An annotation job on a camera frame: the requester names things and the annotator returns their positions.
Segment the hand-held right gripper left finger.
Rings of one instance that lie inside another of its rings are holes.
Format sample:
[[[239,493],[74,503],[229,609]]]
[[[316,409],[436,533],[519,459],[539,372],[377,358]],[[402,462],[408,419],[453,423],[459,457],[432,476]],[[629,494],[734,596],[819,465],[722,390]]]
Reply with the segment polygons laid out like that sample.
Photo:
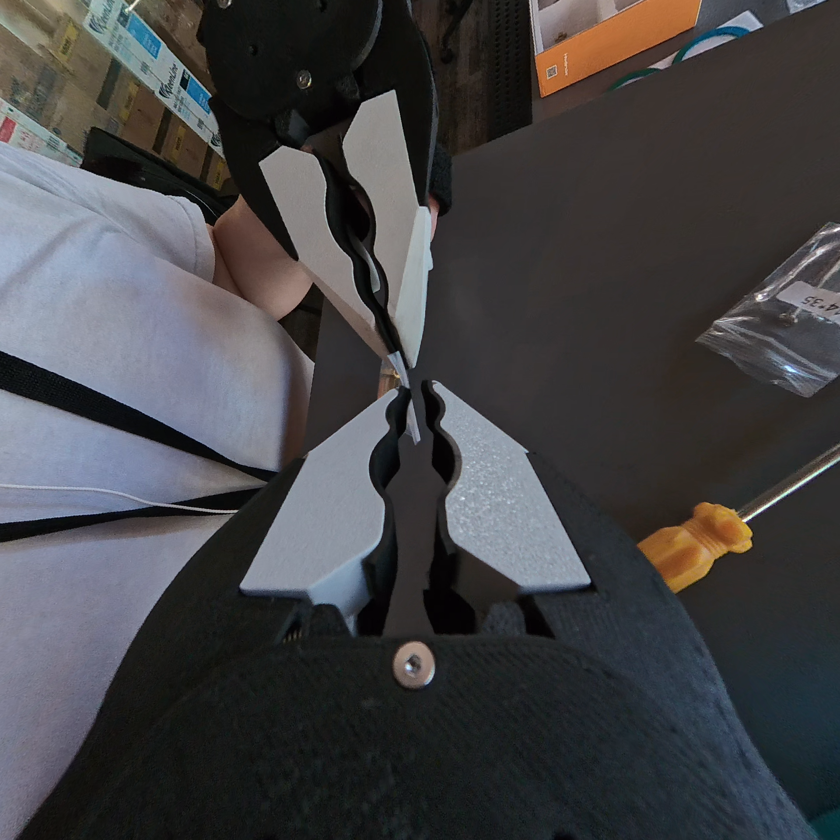
[[[382,635],[397,573],[394,507],[410,390],[390,390],[305,458],[239,589],[336,606]]]

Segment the stack of cardboard boxes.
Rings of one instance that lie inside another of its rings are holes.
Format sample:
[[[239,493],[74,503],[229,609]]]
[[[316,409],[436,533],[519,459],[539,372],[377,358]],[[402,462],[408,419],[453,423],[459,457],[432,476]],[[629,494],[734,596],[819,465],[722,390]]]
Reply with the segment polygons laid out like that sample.
[[[2,1],[1,141],[79,166],[94,129],[221,190],[203,2]]]

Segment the orange white cardboard box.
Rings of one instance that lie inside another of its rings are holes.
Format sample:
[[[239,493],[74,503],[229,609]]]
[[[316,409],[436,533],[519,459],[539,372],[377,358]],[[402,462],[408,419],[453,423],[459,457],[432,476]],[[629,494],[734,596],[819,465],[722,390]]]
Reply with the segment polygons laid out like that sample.
[[[540,97],[693,29],[700,6],[701,1],[531,1]]]

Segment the clear bag of brass standoffs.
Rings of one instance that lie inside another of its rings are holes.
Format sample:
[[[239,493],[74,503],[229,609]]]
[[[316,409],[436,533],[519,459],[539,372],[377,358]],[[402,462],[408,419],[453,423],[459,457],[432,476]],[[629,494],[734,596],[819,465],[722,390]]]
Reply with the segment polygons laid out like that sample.
[[[421,433],[413,403],[411,382],[403,355],[400,351],[396,351],[386,356],[381,363],[377,385],[377,398],[382,398],[384,394],[399,387],[406,388],[409,393],[406,410],[406,434],[410,435],[415,445],[418,445],[421,442]]]

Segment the person's white shirt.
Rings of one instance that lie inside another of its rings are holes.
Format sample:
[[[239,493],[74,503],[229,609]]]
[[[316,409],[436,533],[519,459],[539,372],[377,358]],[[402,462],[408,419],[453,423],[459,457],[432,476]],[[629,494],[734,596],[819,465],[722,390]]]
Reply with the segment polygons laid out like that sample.
[[[301,451],[313,363],[214,285],[207,226],[183,197],[2,144],[2,352],[276,472]],[[258,486],[2,389],[2,524]],[[2,838],[55,788],[147,615],[228,519],[166,511],[2,544]]]

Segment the dark grey desk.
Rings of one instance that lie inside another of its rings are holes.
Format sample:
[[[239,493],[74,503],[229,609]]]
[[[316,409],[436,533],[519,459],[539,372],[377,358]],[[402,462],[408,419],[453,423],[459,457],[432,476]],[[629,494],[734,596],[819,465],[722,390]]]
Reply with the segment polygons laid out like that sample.
[[[838,798],[838,468],[687,591],[631,542],[838,442],[695,343],[838,221],[838,2],[461,156],[421,371],[549,461],[595,589],[537,634],[308,640],[334,812],[441,838],[812,838]]]

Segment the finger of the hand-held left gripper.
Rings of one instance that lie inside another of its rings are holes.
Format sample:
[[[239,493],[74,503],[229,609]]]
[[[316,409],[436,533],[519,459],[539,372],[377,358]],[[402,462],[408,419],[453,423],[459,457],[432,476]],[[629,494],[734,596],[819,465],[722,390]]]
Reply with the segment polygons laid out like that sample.
[[[394,90],[364,101],[342,137],[350,178],[371,212],[371,248],[363,248],[373,302],[394,330],[406,367],[417,364],[424,334],[432,215],[417,199],[400,107]]]
[[[280,148],[260,163],[302,266],[325,298],[381,358],[400,351],[382,306],[373,302],[371,268],[341,207],[346,183],[318,154]]]

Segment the clear bag of long screws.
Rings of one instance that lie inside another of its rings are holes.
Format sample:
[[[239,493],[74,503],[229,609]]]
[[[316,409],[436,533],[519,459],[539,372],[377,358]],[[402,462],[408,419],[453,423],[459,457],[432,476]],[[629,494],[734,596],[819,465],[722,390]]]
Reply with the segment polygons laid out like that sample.
[[[837,380],[839,224],[822,226],[697,342],[798,396]]]

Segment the yellow-handled screwdriver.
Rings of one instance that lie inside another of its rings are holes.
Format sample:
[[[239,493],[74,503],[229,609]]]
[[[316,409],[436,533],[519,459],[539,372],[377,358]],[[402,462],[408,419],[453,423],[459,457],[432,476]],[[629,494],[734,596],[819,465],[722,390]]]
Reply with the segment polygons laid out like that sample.
[[[673,593],[682,592],[704,578],[721,557],[750,551],[753,546],[751,520],[805,487],[838,461],[839,445],[835,444],[741,509],[701,502],[694,507],[688,520],[657,530],[637,547],[668,588]]]

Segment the black perforated panel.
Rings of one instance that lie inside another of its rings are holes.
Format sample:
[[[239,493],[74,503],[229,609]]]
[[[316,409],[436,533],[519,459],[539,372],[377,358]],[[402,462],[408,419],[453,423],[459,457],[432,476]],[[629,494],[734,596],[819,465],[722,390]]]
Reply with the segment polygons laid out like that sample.
[[[489,2],[487,139],[532,123],[532,38],[529,1]]]

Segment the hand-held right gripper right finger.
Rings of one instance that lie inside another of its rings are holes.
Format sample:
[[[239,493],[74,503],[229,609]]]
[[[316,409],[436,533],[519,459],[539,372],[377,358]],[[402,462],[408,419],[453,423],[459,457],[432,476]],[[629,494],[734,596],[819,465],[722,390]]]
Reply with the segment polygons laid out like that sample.
[[[434,632],[473,634],[496,604],[589,588],[529,451],[439,381],[423,399],[444,483],[423,593]]]

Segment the dark mesh chair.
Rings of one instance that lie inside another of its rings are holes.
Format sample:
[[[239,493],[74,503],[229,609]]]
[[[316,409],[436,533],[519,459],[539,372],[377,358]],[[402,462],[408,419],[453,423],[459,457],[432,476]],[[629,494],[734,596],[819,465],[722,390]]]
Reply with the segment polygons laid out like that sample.
[[[221,194],[172,163],[100,128],[89,130],[80,168],[115,182],[165,196],[183,197],[200,208],[210,225],[214,225],[237,198],[234,194]]]

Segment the person's left forearm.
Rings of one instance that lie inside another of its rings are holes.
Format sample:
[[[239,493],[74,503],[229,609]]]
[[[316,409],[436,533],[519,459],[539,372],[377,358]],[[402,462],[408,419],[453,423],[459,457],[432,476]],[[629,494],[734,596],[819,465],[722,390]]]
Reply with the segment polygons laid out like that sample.
[[[291,258],[273,234],[239,196],[207,226],[213,244],[213,284],[282,320],[300,305],[313,278]]]

